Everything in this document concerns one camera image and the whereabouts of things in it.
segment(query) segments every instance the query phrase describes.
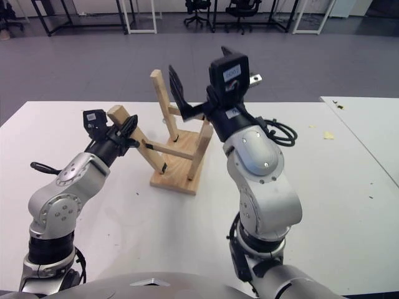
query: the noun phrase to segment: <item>white tabletop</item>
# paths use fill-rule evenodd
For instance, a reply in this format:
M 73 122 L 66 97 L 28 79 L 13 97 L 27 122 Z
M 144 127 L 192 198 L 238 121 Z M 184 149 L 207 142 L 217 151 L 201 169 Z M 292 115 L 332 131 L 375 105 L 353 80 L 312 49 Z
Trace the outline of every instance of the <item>white tabletop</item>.
M 399 186 L 399 98 L 322 99 Z
M 63 168 L 89 142 L 82 111 L 107 111 L 114 104 L 27 102 L 0 128 L 0 289 L 18 287 L 29 240 L 28 200 L 54 179 L 29 163 Z M 123 105 L 138 114 L 149 139 L 166 141 L 157 103 Z M 341 295 L 399 290 L 399 189 L 386 172 L 325 103 L 248 103 L 247 108 L 299 134 L 295 147 L 282 148 L 304 211 L 287 236 L 285 263 Z M 195 120 L 178 124 L 200 128 Z M 325 130 L 335 139 L 323 139 Z M 116 160 L 75 231 L 89 281 L 128 272 L 188 272 L 251 293 L 234 274 L 225 239 L 239 193 L 221 145 L 214 135 L 195 197 L 150 187 L 153 170 L 135 149 Z

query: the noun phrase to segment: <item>black cable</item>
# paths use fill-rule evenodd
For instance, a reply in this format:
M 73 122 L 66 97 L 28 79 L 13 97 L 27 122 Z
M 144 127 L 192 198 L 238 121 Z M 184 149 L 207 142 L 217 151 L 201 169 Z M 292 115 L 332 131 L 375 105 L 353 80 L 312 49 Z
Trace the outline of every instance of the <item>black cable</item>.
M 236 217 L 233 220 L 233 223 L 231 224 L 229 235 L 227 236 L 227 239 L 229 239 L 229 240 L 234 239 L 234 232 L 236 231 L 238 220 L 239 220 L 239 212 L 237 213 Z
M 297 132 L 295 132 L 289 126 L 279 123 L 276 119 L 267 120 L 264 118 L 254 118 L 251 114 L 249 114 L 245 108 L 241 105 L 236 105 L 236 108 L 244 115 L 253 125 L 259 125 L 263 132 L 265 132 L 266 136 L 275 142 L 277 145 L 281 146 L 294 146 L 295 140 L 298 138 Z M 282 131 L 286 137 L 276 136 L 275 130 L 269 130 L 267 126 L 273 126 L 278 130 Z
M 85 151 L 87 151 L 89 148 L 92 147 L 92 145 L 94 144 L 94 140 L 90 141 L 89 145 L 86 147 Z
M 87 279 L 87 273 L 86 273 L 86 259 L 83 256 L 83 253 L 77 248 L 75 247 L 76 250 L 76 256 L 77 256 L 77 263 L 80 263 L 80 265 L 82 266 L 82 274 L 80 276 L 80 280 L 79 280 L 79 284 L 82 281 L 83 278 L 83 283 L 86 283 L 86 279 Z
M 32 162 L 31 168 L 40 171 L 41 173 L 55 174 L 56 176 L 61 172 L 61 170 L 57 170 L 53 167 L 47 166 L 39 162 Z

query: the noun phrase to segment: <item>black office chair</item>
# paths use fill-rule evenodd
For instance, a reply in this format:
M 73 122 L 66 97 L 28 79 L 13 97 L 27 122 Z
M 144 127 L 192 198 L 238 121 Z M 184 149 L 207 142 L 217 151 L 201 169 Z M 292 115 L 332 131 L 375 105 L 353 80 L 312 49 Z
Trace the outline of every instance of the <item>black office chair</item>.
M 237 17 L 237 22 L 224 25 L 224 30 L 228 33 L 231 28 L 237 28 L 237 31 L 241 30 L 241 34 L 244 35 L 244 27 L 247 27 L 252 32 L 252 26 L 242 23 L 241 18 L 255 16 L 261 2 L 261 0 L 231 0 L 229 7 L 226 7 L 226 12 L 233 17 Z
M 24 24 L 21 22 L 9 22 L 8 20 L 15 20 L 17 19 L 14 10 L 12 10 L 11 4 L 8 1 L 0 0 L 0 21 L 3 20 L 4 23 L 0 25 L 1 29 L 7 29 L 11 26 L 19 27 L 21 31 L 24 30 Z
M 196 25 L 199 23 L 201 28 L 203 27 L 203 22 L 205 22 L 206 25 L 211 25 L 209 22 L 209 8 L 211 7 L 210 0 L 186 0 L 186 7 L 188 14 L 195 13 L 193 17 L 188 17 L 183 21 L 186 27 L 188 27 L 189 23 L 194 21 L 196 22 Z M 198 15 L 200 9 L 208 10 L 208 17 L 206 19 Z

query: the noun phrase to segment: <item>small debris on table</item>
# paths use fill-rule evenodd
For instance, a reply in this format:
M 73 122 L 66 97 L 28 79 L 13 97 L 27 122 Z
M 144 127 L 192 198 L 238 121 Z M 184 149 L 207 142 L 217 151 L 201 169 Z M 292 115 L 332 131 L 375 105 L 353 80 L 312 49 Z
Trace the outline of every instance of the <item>small debris on table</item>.
M 332 101 L 338 109 L 344 110 L 345 107 L 338 104 L 338 101 Z
M 324 139 L 332 140 L 332 139 L 335 139 L 335 138 L 334 138 L 334 135 L 331 132 L 324 131 Z

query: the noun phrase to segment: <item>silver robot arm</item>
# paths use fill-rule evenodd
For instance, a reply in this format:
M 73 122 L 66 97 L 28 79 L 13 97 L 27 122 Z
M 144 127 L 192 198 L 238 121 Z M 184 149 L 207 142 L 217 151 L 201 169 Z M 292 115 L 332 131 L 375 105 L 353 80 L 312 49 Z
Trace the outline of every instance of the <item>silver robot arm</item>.
M 300 201 L 284 173 L 284 157 L 260 126 L 229 137 L 224 146 L 228 172 L 240 192 L 240 223 L 265 242 L 284 238 L 302 219 Z
M 299 198 L 284 174 L 282 151 L 260 126 L 226 140 L 228 172 L 240 192 L 235 234 L 229 236 L 237 276 L 262 299 L 342 298 L 299 269 L 283 265 L 285 236 L 300 222 Z
M 62 289 L 72 270 L 76 219 L 110 174 L 108 166 L 92 153 L 80 153 L 29 201 L 33 217 L 29 253 L 24 258 L 19 290 L 50 295 Z
M 118 156 L 139 143 L 130 138 L 137 116 L 127 118 L 121 127 L 107 126 L 102 110 L 84 112 L 84 127 L 92 142 L 62 171 L 40 163 L 42 172 L 58 173 L 55 180 L 36 191 L 29 201 L 33 217 L 29 228 L 29 253 L 24 258 L 20 292 L 51 295 L 85 282 L 85 260 L 74 246 L 76 219 L 86 202 L 103 187 L 109 167 Z M 75 257 L 82 274 L 72 269 Z
M 170 87 L 184 120 L 203 113 L 212 123 L 228 157 L 227 168 L 239 193 L 228 239 L 237 277 L 260 298 L 341 298 L 300 270 L 283 265 L 285 236 L 302 219 L 299 198 L 284 174 L 278 145 L 293 146 L 294 130 L 276 120 L 254 118 L 244 106 L 250 87 L 248 57 L 222 47 L 224 57 L 209 67 L 207 101 L 192 107 L 170 67 Z M 286 137 L 276 136 L 274 126 Z

